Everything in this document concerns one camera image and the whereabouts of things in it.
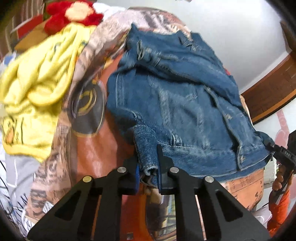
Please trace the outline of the orange sleeve forearm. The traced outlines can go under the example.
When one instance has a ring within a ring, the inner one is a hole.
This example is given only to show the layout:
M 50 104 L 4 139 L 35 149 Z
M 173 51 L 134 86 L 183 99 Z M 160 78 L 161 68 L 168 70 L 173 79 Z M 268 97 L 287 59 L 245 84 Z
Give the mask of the orange sleeve forearm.
M 273 237 L 281 225 L 284 223 L 287 212 L 288 206 L 290 203 L 290 190 L 284 194 L 280 200 L 280 203 L 276 205 L 275 203 L 271 203 L 268 205 L 269 211 L 272 214 L 272 218 L 267 222 L 267 230 L 271 237 Z

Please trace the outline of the right hand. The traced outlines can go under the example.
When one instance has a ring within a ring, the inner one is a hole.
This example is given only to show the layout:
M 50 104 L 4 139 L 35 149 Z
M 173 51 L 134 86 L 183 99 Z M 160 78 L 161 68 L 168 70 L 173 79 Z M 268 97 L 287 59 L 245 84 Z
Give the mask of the right hand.
M 284 182 L 284 174 L 286 172 L 286 168 L 285 166 L 283 165 L 280 165 L 279 168 L 278 168 L 278 172 L 276 174 L 276 179 L 275 181 L 273 182 L 273 191 L 278 191 L 282 188 L 282 184 Z M 286 190 L 285 190 L 285 193 L 288 192 L 288 190 L 290 189 L 290 186 L 292 184 L 292 179 L 293 179 L 293 171 L 290 173 L 290 178 L 287 182 L 287 187 L 286 187 Z

